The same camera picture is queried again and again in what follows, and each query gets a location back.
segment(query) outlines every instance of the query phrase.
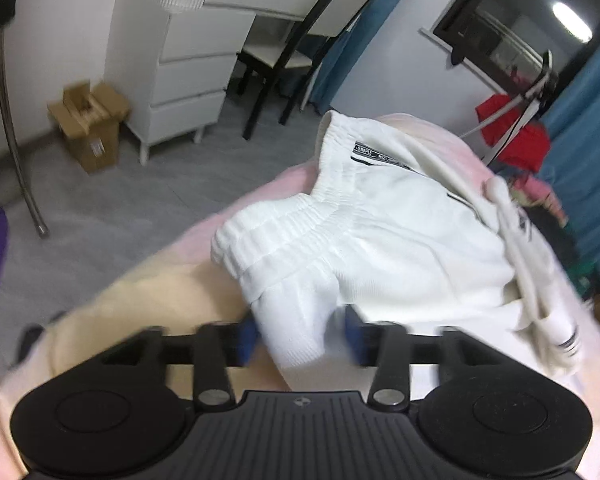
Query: dresser leg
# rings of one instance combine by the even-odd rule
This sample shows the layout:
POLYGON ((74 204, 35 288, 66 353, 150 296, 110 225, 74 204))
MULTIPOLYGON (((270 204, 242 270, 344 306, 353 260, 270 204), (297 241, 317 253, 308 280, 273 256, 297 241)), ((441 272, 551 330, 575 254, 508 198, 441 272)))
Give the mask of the dresser leg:
POLYGON ((150 146, 144 142, 140 144, 140 166, 146 166, 149 162, 149 149, 150 146))
POLYGON ((202 137, 204 137, 204 136, 205 136, 205 127, 201 126, 195 132, 193 132, 193 135, 191 136, 191 140, 193 141, 194 144, 200 144, 200 142, 202 142, 202 137))

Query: metal screw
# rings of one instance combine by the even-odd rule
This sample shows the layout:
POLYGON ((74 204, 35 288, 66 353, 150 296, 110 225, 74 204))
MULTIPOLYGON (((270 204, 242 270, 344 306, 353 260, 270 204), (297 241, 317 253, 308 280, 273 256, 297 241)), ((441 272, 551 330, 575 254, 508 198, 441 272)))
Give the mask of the metal screw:
POLYGON ((198 396, 198 400, 207 406, 220 406, 231 399, 224 390, 205 390, 198 396))
POLYGON ((395 406, 404 400, 404 393, 398 390, 378 390, 374 393, 374 400, 385 406, 395 406))

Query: black chair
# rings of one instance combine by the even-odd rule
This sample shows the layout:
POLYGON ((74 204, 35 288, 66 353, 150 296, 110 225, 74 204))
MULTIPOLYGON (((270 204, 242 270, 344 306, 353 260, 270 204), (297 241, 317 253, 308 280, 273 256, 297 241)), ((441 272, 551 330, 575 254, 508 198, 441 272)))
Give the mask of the black chair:
POLYGON ((300 79, 285 111, 280 117, 280 124, 286 124, 294 105, 302 95, 315 71, 338 38, 355 24, 360 12, 370 0, 318 0, 309 11, 307 17, 292 31, 285 43, 248 43, 245 44, 238 60, 246 65, 244 76, 238 85, 238 95, 247 88, 251 74, 255 70, 264 77, 265 82, 247 120, 242 136, 249 140, 258 121, 267 95, 285 70, 308 68, 308 72, 300 79), (326 38, 313 59, 296 50, 298 44, 307 35, 326 38))

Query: chair leg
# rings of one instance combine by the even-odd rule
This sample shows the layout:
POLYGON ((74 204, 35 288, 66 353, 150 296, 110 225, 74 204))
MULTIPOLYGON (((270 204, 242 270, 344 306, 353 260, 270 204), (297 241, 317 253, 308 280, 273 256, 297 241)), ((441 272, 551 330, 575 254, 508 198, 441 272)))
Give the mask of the chair leg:
POLYGON ((253 105, 253 110, 251 110, 251 115, 247 120, 247 125, 244 127, 244 133, 242 134, 242 138, 245 140, 251 139, 253 135, 253 130, 256 127, 258 122, 258 117, 260 116, 260 112, 262 111, 262 107, 264 106, 264 101, 266 101, 269 92, 273 88, 273 85, 276 83, 275 77, 268 77, 264 81, 264 85, 262 86, 262 90, 260 90, 260 94, 258 95, 258 99, 256 100, 256 104, 253 105))
POLYGON ((247 89, 247 85, 249 84, 249 79, 251 79, 251 74, 253 74, 253 70, 249 67, 246 67, 244 69, 244 75, 238 84, 238 95, 244 94, 244 91, 247 89))
POLYGON ((322 63, 320 63, 318 68, 315 70, 314 75, 312 75, 312 77, 311 77, 311 81, 309 81, 309 84, 307 85, 306 89, 304 90, 304 97, 302 98, 302 102, 300 103, 300 111, 301 112, 304 112, 304 108, 306 107, 307 103, 309 102, 309 98, 311 97, 311 94, 314 91, 315 82, 318 81, 318 74, 320 73, 321 68, 322 68, 322 63))
POLYGON ((286 103, 285 111, 282 112, 282 115, 280 116, 280 120, 278 121, 283 126, 288 121, 289 116, 291 115, 291 112, 294 110, 294 106, 300 99, 302 92, 308 85, 310 79, 314 75, 314 72, 315 72, 315 68, 312 67, 311 70, 309 70, 309 72, 307 72, 307 74, 305 74, 304 77, 298 82, 298 84, 296 85, 296 88, 294 88, 293 94, 289 98, 289 101, 286 103))

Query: blue curtain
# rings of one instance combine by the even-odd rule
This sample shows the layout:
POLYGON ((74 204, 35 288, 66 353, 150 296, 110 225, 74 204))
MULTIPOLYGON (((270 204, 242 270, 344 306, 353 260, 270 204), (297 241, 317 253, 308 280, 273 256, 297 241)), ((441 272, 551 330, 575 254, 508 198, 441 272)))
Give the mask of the blue curtain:
POLYGON ((322 62, 311 101, 325 113, 347 74, 400 0, 373 0, 350 34, 344 34, 322 62))
POLYGON ((562 200, 581 254, 600 268, 600 47, 542 122, 552 148, 540 175, 562 200))

